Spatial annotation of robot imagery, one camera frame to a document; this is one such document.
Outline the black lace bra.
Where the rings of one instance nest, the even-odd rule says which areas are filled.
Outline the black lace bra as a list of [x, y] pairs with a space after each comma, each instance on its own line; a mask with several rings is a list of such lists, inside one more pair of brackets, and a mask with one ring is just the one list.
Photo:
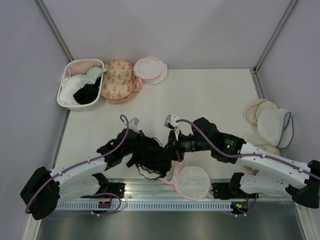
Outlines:
[[163, 179], [171, 170], [172, 161], [159, 157], [162, 150], [164, 148], [155, 137], [140, 133], [133, 142], [132, 156], [126, 166], [135, 166], [138, 174], [147, 180]]

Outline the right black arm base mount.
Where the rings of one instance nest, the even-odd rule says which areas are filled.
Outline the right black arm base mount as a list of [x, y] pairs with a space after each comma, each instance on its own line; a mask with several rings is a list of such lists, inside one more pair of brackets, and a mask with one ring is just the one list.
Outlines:
[[244, 173], [236, 172], [232, 175], [230, 182], [212, 183], [211, 195], [219, 200], [246, 199], [248, 194], [240, 189], [240, 181], [244, 175]]

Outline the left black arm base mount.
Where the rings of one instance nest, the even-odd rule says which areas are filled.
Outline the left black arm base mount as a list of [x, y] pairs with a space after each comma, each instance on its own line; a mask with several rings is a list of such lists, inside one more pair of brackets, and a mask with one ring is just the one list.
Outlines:
[[96, 193], [91, 195], [82, 196], [83, 199], [112, 199], [114, 196], [109, 194], [115, 194], [119, 198], [124, 197], [125, 193], [125, 183], [123, 182], [110, 182], [102, 173], [96, 173], [92, 175], [99, 184], [99, 189]]

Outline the round mesh bag pink trim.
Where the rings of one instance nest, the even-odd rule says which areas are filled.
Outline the round mesh bag pink trim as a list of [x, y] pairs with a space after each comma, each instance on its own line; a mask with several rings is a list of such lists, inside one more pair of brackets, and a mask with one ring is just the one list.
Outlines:
[[182, 162], [171, 162], [171, 169], [164, 178], [183, 199], [199, 201], [207, 196], [211, 187], [208, 173], [199, 166], [184, 166]]

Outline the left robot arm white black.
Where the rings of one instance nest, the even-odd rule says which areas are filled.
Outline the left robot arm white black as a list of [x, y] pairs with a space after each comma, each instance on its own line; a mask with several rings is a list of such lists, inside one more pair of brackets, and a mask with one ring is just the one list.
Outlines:
[[86, 160], [68, 167], [36, 169], [20, 192], [26, 213], [42, 220], [67, 201], [90, 195], [106, 197], [109, 182], [103, 173], [133, 153], [137, 136], [134, 130], [124, 129]]

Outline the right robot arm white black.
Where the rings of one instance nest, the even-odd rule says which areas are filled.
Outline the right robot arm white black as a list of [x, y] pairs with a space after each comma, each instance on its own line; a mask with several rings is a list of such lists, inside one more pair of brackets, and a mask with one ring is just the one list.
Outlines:
[[168, 115], [164, 125], [170, 129], [168, 142], [159, 154], [161, 160], [181, 162], [189, 152], [210, 151], [219, 162], [241, 165], [267, 172], [272, 177], [250, 177], [234, 173], [228, 192], [235, 198], [243, 194], [291, 196], [306, 208], [320, 207], [320, 163], [295, 161], [268, 153], [232, 134], [220, 132], [214, 123], [201, 117], [191, 122]]

